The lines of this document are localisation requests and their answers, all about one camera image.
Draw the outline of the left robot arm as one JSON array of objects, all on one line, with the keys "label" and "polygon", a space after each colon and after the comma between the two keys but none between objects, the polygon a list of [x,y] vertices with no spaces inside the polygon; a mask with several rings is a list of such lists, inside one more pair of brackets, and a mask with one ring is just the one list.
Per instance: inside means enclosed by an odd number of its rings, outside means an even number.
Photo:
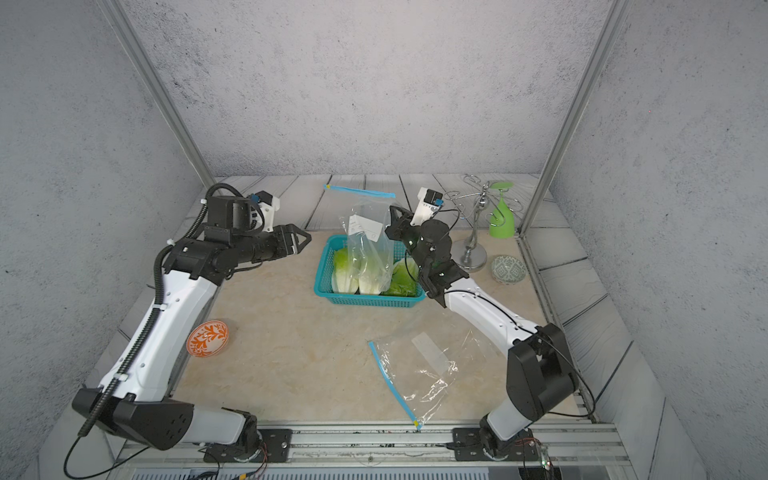
[{"label": "left robot arm", "polygon": [[99,427],[146,449],[199,444],[216,463],[267,463],[255,415],[198,407],[173,399],[170,390],[188,337],[221,285],[310,243],[310,234],[296,225],[273,223],[276,202],[265,192],[209,193],[202,199],[189,230],[156,256],[154,299],[126,349],[97,387],[82,388],[73,399],[84,418],[77,441]]}]

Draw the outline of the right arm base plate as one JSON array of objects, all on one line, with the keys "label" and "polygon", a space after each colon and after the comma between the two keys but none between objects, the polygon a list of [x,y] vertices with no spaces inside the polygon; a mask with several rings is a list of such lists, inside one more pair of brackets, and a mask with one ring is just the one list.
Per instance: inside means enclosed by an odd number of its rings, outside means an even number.
[{"label": "right arm base plate", "polygon": [[455,428],[445,447],[459,462],[533,462],[540,459],[540,448],[530,429],[508,440],[500,440],[489,428]]}]

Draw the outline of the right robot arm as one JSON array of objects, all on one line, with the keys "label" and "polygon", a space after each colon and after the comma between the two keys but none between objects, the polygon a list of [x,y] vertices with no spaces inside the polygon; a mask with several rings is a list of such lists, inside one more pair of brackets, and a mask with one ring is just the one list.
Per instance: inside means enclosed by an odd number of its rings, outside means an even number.
[{"label": "right robot arm", "polygon": [[528,321],[489,296],[451,257],[450,228],[429,217],[421,222],[398,205],[389,207],[386,236],[415,261],[416,282],[427,297],[456,313],[505,355],[506,395],[479,423],[477,444],[491,460],[505,460],[525,442],[523,433],[584,386],[564,332]]}]

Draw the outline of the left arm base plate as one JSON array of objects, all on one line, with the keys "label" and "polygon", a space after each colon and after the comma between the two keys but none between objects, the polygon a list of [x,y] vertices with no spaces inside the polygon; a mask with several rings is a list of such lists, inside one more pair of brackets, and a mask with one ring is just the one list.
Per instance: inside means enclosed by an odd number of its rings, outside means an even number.
[{"label": "left arm base plate", "polygon": [[234,444],[211,444],[203,449],[203,461],[224,463],[286,463],[293,431],[287,428],[259,429],[244,433]]}]

